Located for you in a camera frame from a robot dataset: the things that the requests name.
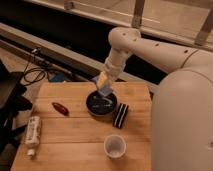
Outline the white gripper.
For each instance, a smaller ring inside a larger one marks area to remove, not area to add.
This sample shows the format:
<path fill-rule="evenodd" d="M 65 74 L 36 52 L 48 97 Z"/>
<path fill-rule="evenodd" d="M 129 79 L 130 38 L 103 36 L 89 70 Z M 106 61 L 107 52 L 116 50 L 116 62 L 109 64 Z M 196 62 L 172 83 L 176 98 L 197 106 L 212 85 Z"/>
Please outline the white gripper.
<path fill-rule="evenodd" d="M 117 49 L 111 49 L 108 57 L 104 63 L 104 72 L 110 82 L 114 82 L 118 79 L 119 75 L 123 72 L 126 61 L 130 57 L 130 54 L 125 51 L 120 51 Z M 109 82 L 106 82 L 101 88 L 98 86 L 99 75 L 92 78 L 92 82 L 95 84 L 97 91 L 103 97 L 110 95 L 113 89 Z"/>

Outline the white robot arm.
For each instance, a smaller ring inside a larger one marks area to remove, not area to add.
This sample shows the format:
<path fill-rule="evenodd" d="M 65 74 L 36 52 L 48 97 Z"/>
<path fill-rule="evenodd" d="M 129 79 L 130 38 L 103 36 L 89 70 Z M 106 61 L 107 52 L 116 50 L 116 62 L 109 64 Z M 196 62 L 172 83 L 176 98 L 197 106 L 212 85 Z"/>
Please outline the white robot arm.
<path fill-rule="evenodd" d="M 213 171 L 213 52 L 143 38 L 116 27 L 104 69 L 95 78 L 106 96 L 136 55 L 164 71 L 151 108 L 152 171 Z"/>

